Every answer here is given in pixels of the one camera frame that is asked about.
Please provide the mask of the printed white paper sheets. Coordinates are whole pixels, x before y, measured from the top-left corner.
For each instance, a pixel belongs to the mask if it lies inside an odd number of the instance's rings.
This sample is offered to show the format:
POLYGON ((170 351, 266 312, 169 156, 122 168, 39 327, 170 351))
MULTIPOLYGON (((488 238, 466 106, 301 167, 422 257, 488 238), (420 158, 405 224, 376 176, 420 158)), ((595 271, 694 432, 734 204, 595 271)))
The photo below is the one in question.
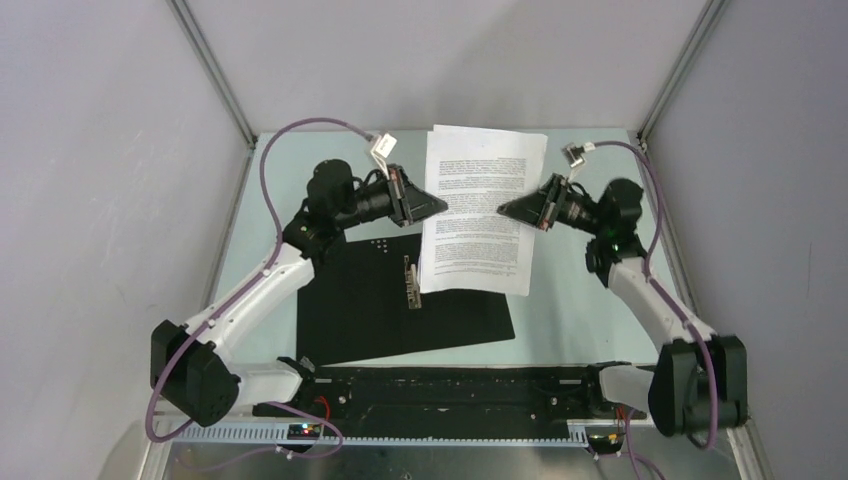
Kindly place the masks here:
POLYGON ((436 125, 428 132, 425 189, 448 209, 423 226, 422 292, 528 295, 535 235, 497 210, 538 187, 547 143, 544 134, 508 130, 436 125))

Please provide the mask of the red and black folder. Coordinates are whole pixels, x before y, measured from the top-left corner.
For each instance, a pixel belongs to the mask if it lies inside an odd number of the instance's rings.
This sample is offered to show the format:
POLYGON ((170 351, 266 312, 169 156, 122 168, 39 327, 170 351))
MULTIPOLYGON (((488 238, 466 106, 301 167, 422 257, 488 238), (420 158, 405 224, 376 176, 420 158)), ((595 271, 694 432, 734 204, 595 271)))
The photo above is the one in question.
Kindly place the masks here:
POLYGON ((505 295, 421 294, 418 234, 346 244, 297 296, 296 355, 315 365, 512 340, 505 295))

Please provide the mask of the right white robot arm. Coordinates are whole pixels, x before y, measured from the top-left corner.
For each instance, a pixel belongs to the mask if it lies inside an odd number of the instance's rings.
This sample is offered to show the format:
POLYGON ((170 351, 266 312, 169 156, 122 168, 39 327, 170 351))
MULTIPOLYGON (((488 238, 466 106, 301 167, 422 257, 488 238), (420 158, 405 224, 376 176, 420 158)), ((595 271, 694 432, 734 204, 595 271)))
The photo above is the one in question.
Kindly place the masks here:
POLYGON ((749 419, 746 347, 700 320, 647 267, 636 232, 642 197, 637 183, 617 178, 594 200, 554 174, 497 212, 539 231, 561 223, 590 234, 588 271, 628 307, 658 352, 651 370, 622 362, 591 366, 593 383, 581 392, 588 414, 606 418, 629 406, 648 414, 666 437, 742 427, 749 419))

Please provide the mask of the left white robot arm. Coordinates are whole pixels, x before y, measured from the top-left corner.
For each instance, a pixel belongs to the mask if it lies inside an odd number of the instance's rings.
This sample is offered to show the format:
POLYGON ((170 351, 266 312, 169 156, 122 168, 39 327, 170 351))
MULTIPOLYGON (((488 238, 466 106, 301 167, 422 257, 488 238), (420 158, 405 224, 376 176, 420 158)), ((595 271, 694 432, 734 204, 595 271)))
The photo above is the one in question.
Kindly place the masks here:
POLYGON ((306 197, 269 255, 228 294, 181 325, 160 323, 151 335, 151 385, 193 424, 209 427, 233 408, 278 402, 292 416, 316 403, 307 369, 288 357, 238 365, 235 349, 283 300, 310 283, 346 243, 349 228, 382 218, 399 227, 448 209, 414 185, 404 169, 358 183, 348 163, 326 160, 313 170, 306 197))

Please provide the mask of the silver folder clip mechanism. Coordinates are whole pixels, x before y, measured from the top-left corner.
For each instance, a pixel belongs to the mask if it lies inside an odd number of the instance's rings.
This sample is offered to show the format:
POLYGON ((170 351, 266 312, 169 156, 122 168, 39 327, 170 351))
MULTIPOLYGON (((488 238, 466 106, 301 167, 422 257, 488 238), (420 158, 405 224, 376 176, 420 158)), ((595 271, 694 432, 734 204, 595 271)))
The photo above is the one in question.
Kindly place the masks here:
POLYGON ((404 256, 404 282, 408 308, 410 310, 421 309, 422 299, 419 286, 418 268, 409 255, 404 256))

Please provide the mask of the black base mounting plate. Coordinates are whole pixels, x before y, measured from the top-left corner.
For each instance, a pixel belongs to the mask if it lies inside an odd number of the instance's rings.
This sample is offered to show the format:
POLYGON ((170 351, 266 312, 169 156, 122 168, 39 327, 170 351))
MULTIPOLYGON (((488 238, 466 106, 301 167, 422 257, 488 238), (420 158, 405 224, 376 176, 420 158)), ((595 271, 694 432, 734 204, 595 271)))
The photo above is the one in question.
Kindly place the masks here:
POLYGON ((593 366, 320 367, 289 404, 362 441, 573 440, 624 410, 593 366))

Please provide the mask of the right controller board with LEDs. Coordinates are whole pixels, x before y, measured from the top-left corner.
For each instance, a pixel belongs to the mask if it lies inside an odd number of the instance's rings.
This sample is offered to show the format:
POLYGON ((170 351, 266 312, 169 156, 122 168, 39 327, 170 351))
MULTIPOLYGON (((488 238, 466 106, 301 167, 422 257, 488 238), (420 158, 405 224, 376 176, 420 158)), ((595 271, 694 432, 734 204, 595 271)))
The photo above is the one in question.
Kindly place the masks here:
POLYGON ((597 457, 619 456, 625 444, 624 433, 589 434, 586 450, 597 457))

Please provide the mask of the controller board with leds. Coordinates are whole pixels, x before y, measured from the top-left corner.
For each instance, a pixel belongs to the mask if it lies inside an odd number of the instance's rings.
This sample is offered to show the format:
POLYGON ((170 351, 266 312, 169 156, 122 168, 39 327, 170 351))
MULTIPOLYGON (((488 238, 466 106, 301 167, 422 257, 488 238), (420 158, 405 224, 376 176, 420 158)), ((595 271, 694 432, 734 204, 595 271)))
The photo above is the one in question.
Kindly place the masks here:
POLYGON ((625 444, 624 433, 589 434, 586 450, 597 457, 619 456, 625 444))
POLYGON ((323 426, 317 423, 292 423, 286 430, 288 441, 316 441, 322 437, 323 426))

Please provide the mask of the left controller board with LEDs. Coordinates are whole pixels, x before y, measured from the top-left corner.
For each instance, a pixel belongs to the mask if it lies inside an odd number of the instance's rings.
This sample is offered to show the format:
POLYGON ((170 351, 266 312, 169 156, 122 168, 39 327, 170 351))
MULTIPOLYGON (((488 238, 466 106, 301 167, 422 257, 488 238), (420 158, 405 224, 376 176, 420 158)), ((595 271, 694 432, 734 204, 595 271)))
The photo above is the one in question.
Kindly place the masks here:
POLYGON ((316 441, 322 437, 323 426, 317 423, 292 423, 286 430, 288 441, 316 441))

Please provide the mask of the right aluminium frame post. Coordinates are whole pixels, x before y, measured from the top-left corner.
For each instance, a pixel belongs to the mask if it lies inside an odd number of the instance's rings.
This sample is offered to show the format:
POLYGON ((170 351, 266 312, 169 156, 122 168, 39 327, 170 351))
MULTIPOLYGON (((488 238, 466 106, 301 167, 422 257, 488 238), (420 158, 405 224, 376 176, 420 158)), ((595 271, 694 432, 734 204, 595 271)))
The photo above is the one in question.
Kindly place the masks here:
POLYGON ((726 0, 706 1, 695 24, 687 35, 672 67, 665 77, 659 92, 652 101, 647 115, 637 130, 636 138, 644 151, 650 142, 660 120, 682 87, 686 77, 694 67, 698 56, 709 41, 710 36, 721 21, 726 8, 726 0))

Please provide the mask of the aluminium frame post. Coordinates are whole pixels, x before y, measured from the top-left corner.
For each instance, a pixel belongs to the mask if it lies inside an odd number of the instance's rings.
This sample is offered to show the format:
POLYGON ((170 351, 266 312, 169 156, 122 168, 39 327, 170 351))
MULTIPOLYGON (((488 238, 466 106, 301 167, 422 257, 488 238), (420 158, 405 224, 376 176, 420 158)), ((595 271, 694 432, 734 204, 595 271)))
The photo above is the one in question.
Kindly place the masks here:
POLYGON ((207 39, 190 2, 186 0, 167 0, 166 4, 183 31, 201 69, 206 74, 241 139, 249 149, 253 149, 257 142, 257 134, 251 127, 247 115, 240 105, 237 95, 218 61, 214 49, 207 39))
POLYGON ((672 67, 665 77, 659 92, 652 101, 647 115, 637 130, 636 138, 644 151, 650 142, 660 120, 682 87, 686 77, 694 67, 698 56, 709 41, 710 36, 721 21, 726 8, 726 0, 706 1, 695 24, 687 35, 672 67))

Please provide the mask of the left aluminium frame post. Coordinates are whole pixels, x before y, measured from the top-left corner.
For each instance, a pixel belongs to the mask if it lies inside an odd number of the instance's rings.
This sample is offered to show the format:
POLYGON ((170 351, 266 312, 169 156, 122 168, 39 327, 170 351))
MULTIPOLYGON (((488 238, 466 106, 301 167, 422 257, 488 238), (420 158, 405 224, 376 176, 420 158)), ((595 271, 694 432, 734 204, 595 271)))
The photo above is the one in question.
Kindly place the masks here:
POLYGON ((257 134, 251 127, 247 115, 240 105, 237 95, 218 61, 214 49, 207 39, 190 2, 186 0, 167 0, 166 4, 183 31, 201 69, 206 74, 241 139, 249 149, 253 149, 257 142, 257 134))

